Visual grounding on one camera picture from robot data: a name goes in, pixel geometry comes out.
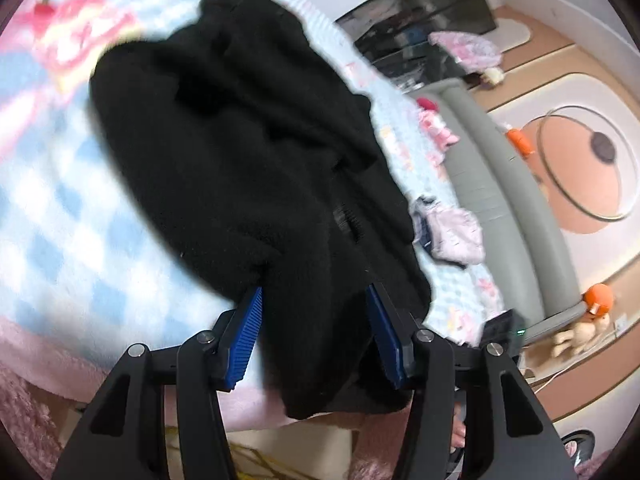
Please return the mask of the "black fleece jacket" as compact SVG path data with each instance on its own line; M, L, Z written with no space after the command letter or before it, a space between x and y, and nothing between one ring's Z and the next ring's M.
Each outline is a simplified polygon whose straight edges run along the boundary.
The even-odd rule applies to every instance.
M371 124L272 0L202 0L160 41L107 49L90 96L139 206L201 280L231 300L262 290L262 352L295 419L389 413L366 290L420 318L431 287Z

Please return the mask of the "orange plush toy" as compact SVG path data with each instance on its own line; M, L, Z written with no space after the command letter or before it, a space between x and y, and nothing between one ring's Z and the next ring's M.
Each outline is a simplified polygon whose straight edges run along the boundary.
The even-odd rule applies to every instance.
M615 304L613 289L603 283L594 284L584 293L587 311L595 318L609 314Z

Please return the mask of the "folded pink garment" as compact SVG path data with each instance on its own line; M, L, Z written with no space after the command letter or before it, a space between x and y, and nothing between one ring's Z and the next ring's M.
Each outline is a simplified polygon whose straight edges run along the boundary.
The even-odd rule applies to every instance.
M427 211L426 220L431 231L433 258L462 266L484 262L483 230L472 212L436 204Z

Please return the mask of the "folded dark striped clothes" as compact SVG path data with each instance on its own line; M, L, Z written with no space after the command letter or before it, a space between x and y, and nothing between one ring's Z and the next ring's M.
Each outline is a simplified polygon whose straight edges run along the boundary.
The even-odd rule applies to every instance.
M457 211L442 206L434 198L418 197L410 206L414 241L439 261L466 266L468 242L464 221Z

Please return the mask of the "grey padded headboard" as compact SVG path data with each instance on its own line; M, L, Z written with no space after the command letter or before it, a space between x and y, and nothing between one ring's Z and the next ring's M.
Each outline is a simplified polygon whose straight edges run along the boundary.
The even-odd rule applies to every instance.
M460 141L445 169L461 207L483 228L488 266L508 309L525 320L523 344L551 336L586 310L564 237L521 155L460 79L413 91L437 104Z

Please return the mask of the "pink plush toy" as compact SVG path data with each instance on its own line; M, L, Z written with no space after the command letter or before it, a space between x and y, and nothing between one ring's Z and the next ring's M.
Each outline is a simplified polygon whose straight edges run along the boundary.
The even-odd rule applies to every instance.
M450 146L460 141L460 138L447 126L439 113L439 106L434 101L417 98L416 104L420 108L418 114L420 127L433 140L439 151L445 153Z

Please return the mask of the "beige teddy bear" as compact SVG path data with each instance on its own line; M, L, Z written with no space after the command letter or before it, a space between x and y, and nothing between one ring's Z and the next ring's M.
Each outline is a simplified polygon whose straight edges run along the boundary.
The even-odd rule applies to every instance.
M585 320L575 322L567 330L553 335L550 356L552 359L579 356L595 346L610 326L611 317L608 313L601 316L589 315Z

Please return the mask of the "blue checkered cartoon blanket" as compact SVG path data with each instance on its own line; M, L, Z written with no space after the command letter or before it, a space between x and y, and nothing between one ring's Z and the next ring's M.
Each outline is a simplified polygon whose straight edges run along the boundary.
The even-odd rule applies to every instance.
M1 313L89 358L135 341L178 344L228 304L138 211L89 96L107 48L167 37L198 17L200 1L23 0L1 35ZM370 100L376 138L408 200L459 206L419 107L316 4L276 1L348 88Z

